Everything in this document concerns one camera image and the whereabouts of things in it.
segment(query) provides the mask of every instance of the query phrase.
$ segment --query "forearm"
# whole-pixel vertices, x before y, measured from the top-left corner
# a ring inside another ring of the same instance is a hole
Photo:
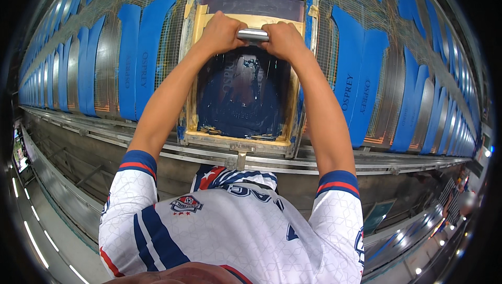
[[[195,77],[211,56],[201,42],[197,42],[188,51],[149,99],[128,151],[141,149],[158,159]]]
[[[334,170],[355,175],[352,144],[343,112],[315,56],[302,51],[291,61],[305,96],[309,135],[319,177]]]

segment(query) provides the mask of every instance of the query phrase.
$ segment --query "screen printing frame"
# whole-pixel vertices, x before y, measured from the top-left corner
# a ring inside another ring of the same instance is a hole
[[[228,14],[227,16],[243,20],[254,28],[260,28],[262,24],[277,23],[279,21],[292,22],[302,36],[306,38],[307,47],[315,55],[318,34],[318,0],[302,1],[306,5],[303,22],[249,14]],[[213,15],[207,14],[207,5],[200,5],[200,3],[201,0],[187,0],[185,5],[179,61],[183,59],[190,47],[200,38],[204,26]],[[275,141],[210,135],[204,131],[197,131],[197,81],[198,77],[194,81],[187,101],[180,113],[177,126],[178,143],[185,146],[197,144],[221,149],[243,150],[256,154],[279,155],[285,158],[296,157],[305,125],[305,106],[298,77],[292,68],[288,89],[288,95],[290,95],[288,100],[292,102],[288,102],[285,125],[281,135]]]

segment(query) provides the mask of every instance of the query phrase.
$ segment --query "metal rail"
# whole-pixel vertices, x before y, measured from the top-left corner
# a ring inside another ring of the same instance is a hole
[[[125,123],[102,118],[89,118],[83,115],[47,111],[21,106],[35,118],[45,120],[83,137],[112,143],[125,147],[129,145],[136,123]],[[355,167],[358,175],[399,174],[427,171],[465,163],[471,158],[439,157],[428,155],[405,155],[354,150]],[[171,133],[163,146],[161,156],[178,160],[226,166],[229,161],[237,161],[237,153],[230,149],[208,146],[182,146],[177,143],[175,133]],[[279,155],[247,155],[246,169],[290,174],[317,175],[317,163],[312,146],[300,146],[302,159],[285,159]]]

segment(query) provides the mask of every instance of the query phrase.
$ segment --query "person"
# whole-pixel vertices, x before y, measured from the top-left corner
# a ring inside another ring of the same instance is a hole
[[[109,283],[359,283],[362,210],[347,124],[293,24],[264,25],[260,47],[289,62],[303,87],[319,188],[307,222],[274,190],[273,173],[201,166],[190,193],[157,202],[159,153],[198,71],[248,43],[218,11],[149,99],[103,208],[99,253]]]

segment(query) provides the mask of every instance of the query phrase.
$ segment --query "team logo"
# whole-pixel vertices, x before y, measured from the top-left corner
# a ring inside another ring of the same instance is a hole
[[[193,213],[197,212],[197,210],[202,209],[203,204],[201,204],[197,199],[193,196],[183,196],[175,201],[171,202],[171,210],[172,211],[191,211]]]
[[[364,236],[364,227],[361,227],[361,229],[357,233],[357,237],[355,238],[355,243],[354,243],[354,250],[357,252],[359,255],[359,263],[364,266],[364,246],[362,244],[362,237]]]

